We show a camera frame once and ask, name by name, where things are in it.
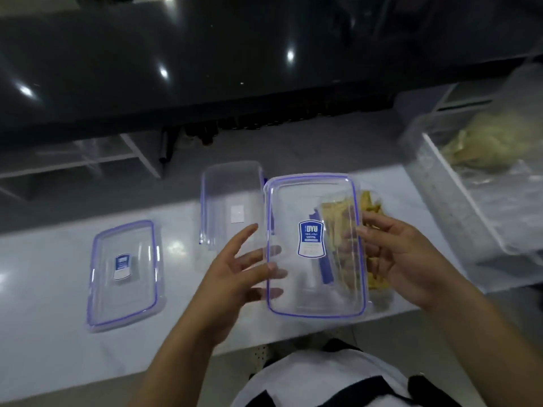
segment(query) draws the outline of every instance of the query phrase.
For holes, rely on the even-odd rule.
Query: clear plastic lid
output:
[[[156,312],[160,295],[158,249],[151,220],[96,235],[87,301],[91,329],[115,328]]]
[[[200,244],[219,252],[236,233],[249,224],[258,223],[255,232],[240,253],[265,246],[264,176],[256,161],[215,164],[201,179]]]
[[[266,197],[267,260],[288,270],[269,280],[283,294],[268,299],[277,314],[339,318],[361,315],[367,305],[356,186],[347,174],[298,174],[272,178]],[[281,252],[270,257],[270,247]]]

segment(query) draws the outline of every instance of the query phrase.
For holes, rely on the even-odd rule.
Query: plastic food container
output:
[[[298,174],[264,186],[267,260],[288,277],[269,280],[276,314],[311,318],[361,315],[367,305],[364,253],[358,237],[345,238],[361,222],[357,191],[347,174]],[[273,245],[281,252],[270,256]]]
[[[201,178],[200,244],[209,250],[223,249],[226,243],[249,224],[258,223],[240,253],[265,245],[262,167],[256,161],[215,164]]]
[[[123,326],[157,312],[159,248],[151,220],[135,221],[96,235],[87,301],[91,330]]]

